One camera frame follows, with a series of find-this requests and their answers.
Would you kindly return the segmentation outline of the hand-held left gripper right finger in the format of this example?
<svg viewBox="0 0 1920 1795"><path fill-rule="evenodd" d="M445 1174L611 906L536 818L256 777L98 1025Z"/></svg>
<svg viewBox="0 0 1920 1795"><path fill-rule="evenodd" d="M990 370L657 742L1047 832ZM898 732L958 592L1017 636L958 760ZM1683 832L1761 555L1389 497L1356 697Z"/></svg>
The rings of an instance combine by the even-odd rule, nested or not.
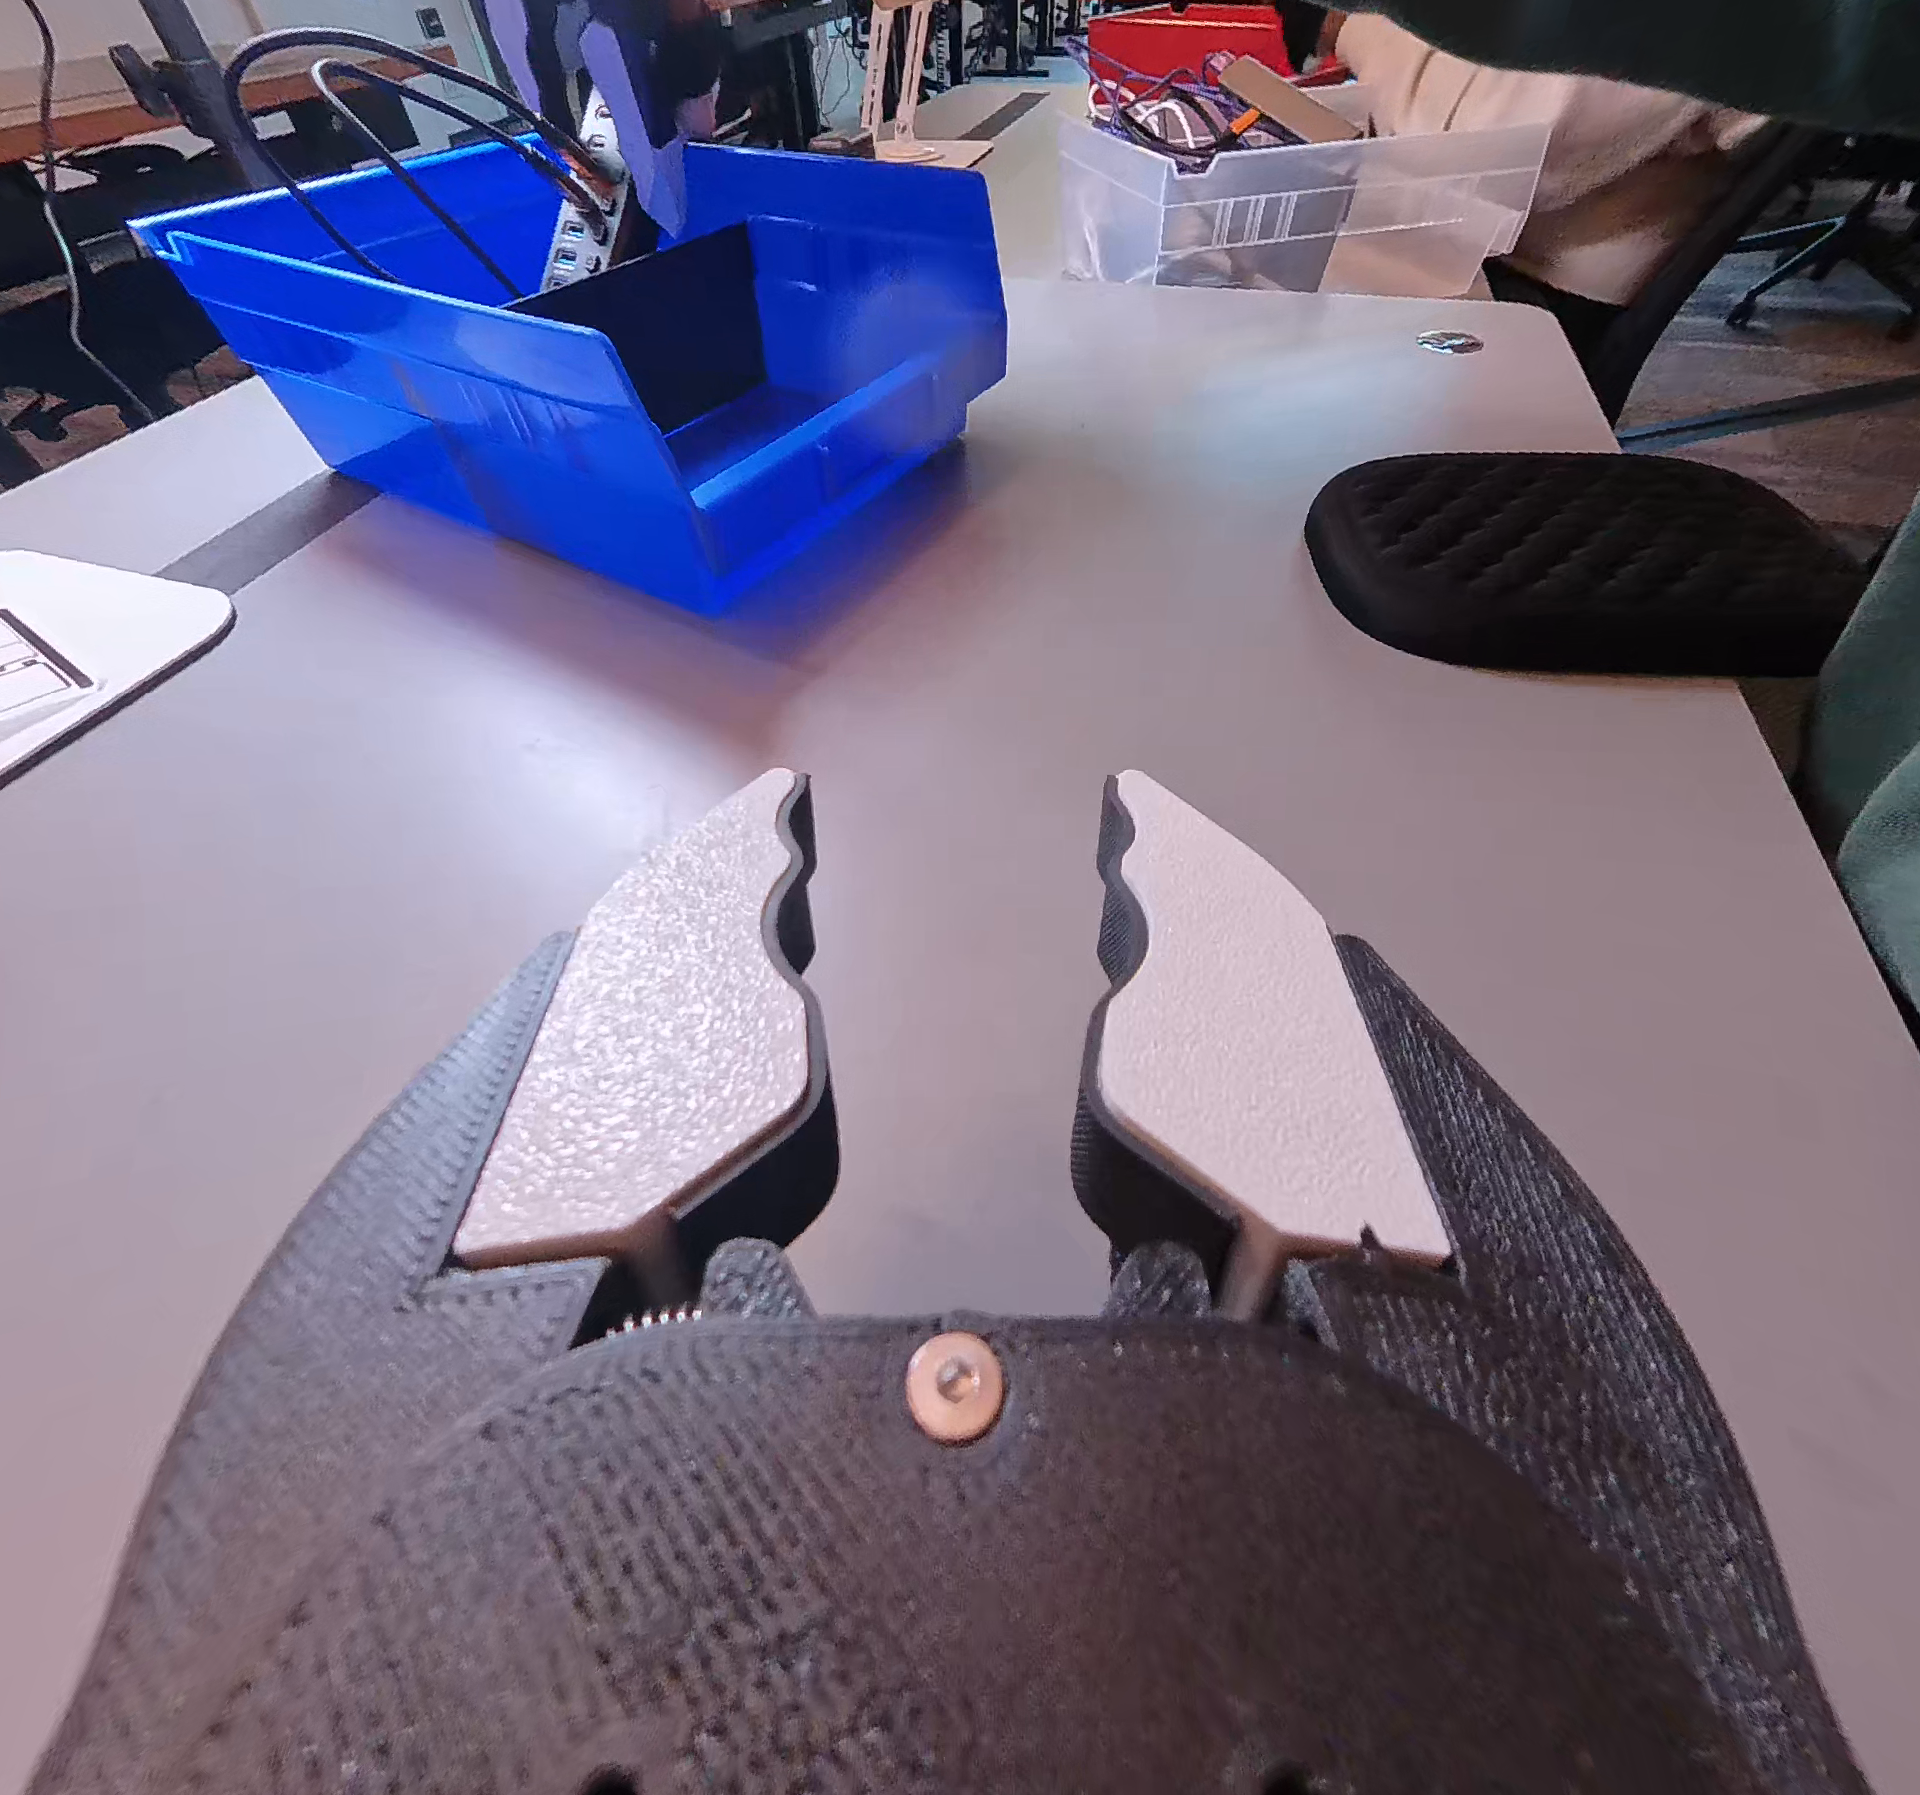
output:
<svg viewBox="0 0 1920 1795"><path fill-rule="evenodd" d="M1325 916L1136 770L1101 785L1097 877L1070 1178L1109 1255L1448 1272L1449 1231Z"/></svg>

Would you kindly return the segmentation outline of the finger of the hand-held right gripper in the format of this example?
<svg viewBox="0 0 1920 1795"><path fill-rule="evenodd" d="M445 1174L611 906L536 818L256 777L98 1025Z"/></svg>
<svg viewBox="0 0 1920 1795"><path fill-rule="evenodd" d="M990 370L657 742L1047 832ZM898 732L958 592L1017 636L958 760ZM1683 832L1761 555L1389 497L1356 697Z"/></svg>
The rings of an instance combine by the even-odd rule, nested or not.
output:
<svg viewBox="0 0 1920 1795"><path fill-rule="evenodd" d="M657 94L651 39L629 28L587 18L582 57L587 57L587 78L611 122L640 217L663 241L678 241L681 230L681 130L678 130L678 106Z"/></svg>

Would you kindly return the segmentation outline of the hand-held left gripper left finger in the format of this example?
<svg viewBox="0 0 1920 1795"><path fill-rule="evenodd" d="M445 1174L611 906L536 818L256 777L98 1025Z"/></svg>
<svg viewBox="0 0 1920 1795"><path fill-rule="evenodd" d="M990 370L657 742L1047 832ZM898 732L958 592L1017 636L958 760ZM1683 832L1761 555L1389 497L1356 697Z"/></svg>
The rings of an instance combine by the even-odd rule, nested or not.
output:
<svg viewBox="0 0 1920 1795"><path fill-rule="evenodd" d="M807 974L807 777L766 770L651 842L582 924L544 1002L451 1265L611 1255L696 1272L750 1235L789 1242L830 1196Z"/></svg>

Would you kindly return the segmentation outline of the blue plastic bin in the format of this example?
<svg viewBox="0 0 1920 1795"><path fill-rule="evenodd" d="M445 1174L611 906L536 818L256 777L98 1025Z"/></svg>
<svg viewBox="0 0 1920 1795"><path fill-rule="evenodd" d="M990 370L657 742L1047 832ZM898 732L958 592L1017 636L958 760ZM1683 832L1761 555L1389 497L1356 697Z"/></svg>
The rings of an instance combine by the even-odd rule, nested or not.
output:
<svg viewBox="0 0 1920 1795"><path fill-rule="evenodd" d="M559 187L511 150L409 161L501 292L394 165L140 217L325 469L651 599L727 613L960 439L1008 377L990 187L971 165L693 150L681 241L750 227L766 387L657 430L611 343L511 312Z"/></svg>

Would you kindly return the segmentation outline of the black divider panel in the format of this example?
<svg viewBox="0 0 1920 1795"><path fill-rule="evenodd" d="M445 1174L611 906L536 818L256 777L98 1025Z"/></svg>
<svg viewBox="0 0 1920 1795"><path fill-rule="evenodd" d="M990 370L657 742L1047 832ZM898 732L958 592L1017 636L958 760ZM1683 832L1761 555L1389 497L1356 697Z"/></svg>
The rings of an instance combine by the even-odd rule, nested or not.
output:
<svg viewBox="0 0 1920 1795"><path fill-rule="evenodd" d="M731 413L766 387L750 227L522 292L511 312L609 337L657 430Z"/></svg>

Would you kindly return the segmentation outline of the red plastic bin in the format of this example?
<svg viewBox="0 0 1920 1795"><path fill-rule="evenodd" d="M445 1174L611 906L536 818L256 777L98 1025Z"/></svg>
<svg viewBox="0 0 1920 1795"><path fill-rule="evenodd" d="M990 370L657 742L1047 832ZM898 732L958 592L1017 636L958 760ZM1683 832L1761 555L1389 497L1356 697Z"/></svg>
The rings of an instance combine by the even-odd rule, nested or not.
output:
<svg viewBox="0 0 1920 1795"><path fill-rule="evenodd" d="M1257 57L1296 78L1321 49L1325 4L1306 0L1186 0L1186 4L1116 4L1090 17L1090 78L1209 78L1216 57Z"/></svg>

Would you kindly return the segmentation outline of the white document stand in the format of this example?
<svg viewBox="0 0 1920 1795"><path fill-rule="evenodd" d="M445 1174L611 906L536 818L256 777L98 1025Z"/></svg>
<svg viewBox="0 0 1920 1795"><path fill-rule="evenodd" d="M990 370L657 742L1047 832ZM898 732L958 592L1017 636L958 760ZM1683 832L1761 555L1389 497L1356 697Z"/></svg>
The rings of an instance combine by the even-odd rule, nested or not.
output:
<svg viewBox="0 0 1920 1795"><path fill-rule="evenodd" d="M0 785L26 777L56 751L84 742L192 655L209 655L235 611L192 579L118 576L89 562L0 555L0 611L40 628L84 679L102 683L102 704L56 720L40 732L0 742Z"/></svg>

